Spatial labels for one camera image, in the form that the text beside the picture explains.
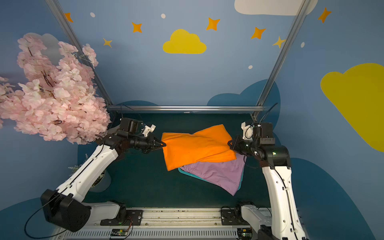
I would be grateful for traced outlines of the orange pants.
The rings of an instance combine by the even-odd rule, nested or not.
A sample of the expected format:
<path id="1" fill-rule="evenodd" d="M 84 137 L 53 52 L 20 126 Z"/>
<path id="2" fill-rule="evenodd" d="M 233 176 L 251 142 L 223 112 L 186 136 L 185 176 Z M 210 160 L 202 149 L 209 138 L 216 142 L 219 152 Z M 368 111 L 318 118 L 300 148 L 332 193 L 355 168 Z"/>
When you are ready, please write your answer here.
<path id="1" fill-rule="evenodd" d="M 168 171 L 185 165 L 224 163 L 235 160 L 236 153 L 228 142 L 232 140 L 224 125 L 216 125 L 194 134 L 163 133 L 162 142 Z"/>

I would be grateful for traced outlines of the purple pants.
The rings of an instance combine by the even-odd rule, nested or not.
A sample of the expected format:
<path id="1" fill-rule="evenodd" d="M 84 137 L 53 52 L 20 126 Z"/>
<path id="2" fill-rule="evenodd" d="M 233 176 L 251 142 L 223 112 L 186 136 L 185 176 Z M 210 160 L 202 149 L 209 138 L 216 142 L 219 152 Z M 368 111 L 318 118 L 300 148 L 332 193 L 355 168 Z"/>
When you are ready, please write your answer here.
<path id="1" fill-rule="evenodd" d="M 244 155 L 236 154 L 236 157 L 235 160 L 229 162 L 197 162 L 180 168 L 221 187 L 234 196 L 238 191 L 241 175 L 247 161 L 247 157 Z"/>

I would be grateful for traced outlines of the turquoise plastic basket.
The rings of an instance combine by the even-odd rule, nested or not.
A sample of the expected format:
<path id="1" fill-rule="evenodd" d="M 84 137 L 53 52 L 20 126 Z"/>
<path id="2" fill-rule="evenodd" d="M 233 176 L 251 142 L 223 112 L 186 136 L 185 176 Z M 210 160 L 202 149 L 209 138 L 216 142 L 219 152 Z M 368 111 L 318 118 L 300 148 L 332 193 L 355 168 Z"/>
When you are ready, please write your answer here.
<path id="1" fill-rule="evenodd" d="M 198 179 L 198 180 L 201 180 L 201 181 L 204 181 L 204 182 L 207 182 L 209 183 L 209 181 L 205 180 L 205 179 L 202 179 L 194 174 L 191 174 L 191 173 L 188 173 L 188 172 L 185 172 L 183 171 L 181 168 L 178 168 L 178 171 L 181 173 L 181 174 L 184 174 L 186 176 L 189 176 L 189 177 L 192 177 L 192 178 L 195 178 L 195 179 Z M 241 175 L 241 180 L 240 180 L 240 183 L 239 183 L 239 187 L 238 187 L 238 190 L 241 189 L 241 186 L 242 186 L 242 182 L 243 182 L 243 178 L 244 178 L 244 172 L 242 172 L 242 175 Z"/>

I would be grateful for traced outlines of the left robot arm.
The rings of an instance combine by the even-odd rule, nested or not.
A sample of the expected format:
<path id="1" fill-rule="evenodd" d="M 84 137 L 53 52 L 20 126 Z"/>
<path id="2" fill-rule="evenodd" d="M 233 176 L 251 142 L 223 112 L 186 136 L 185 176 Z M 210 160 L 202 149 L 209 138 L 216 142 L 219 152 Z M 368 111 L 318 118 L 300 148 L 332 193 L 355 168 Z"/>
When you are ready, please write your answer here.
<path id="1" fill-rule="evenodd" d="M 98 146 L 85 163 L 55 190 L 46 190 L 41 195 L 45 220 L 71 232 L 91 223 L 125 224 L 129 219 L 125 204 L 85 204 L 83 200 L 97 178 L 112 162 L 123 159 L 128 149 L 148 154 L 164 148 L 166 144 L 153 133 L 155 128 L 122 118 L 118 126 L 98 137 Z"/>

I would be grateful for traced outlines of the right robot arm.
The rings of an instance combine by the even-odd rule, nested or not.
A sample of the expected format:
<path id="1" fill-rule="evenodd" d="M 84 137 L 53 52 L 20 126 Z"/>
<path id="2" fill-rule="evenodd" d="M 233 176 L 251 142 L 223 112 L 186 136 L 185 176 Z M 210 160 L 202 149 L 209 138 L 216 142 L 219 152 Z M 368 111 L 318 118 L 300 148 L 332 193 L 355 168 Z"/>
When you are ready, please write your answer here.
<path id="1" fill-rule="evenodd" d="M 254 240 L 306 240 L 292 188 L 289 151 L 276 145 L 271 123 L 241 124 L 242 136 L 228 142 L 231 150 L 258 160 L 266 179 L 271 218 L 253 205 L 241 206 L 241 217 L 252 228 Z"/>

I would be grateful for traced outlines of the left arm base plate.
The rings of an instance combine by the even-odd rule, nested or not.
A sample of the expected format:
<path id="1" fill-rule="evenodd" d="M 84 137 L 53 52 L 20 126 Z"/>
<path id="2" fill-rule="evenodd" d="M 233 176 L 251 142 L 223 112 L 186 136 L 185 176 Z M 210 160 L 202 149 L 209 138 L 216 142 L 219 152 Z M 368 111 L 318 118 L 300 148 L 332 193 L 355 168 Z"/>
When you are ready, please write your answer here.
<path id="1" fill-rule="evenodd" d="M 126 209 L 118 213 L 114 219 L 101 220 L 101 226 L 140 226 L 143 219 L 143 210 Z"/>

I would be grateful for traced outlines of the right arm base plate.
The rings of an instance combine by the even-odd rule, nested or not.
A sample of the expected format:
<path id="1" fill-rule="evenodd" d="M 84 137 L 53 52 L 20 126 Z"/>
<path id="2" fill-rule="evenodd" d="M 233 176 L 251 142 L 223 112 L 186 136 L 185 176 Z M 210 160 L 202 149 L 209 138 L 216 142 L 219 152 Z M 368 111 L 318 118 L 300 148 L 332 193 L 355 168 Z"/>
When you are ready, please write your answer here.
<path id="1" fill-rule="evenodd" d="M 223 226 L 247 226 L 248 222 L 243 220 L 236 211 L 231 208 L 221 208 L 221 222 Z"/>

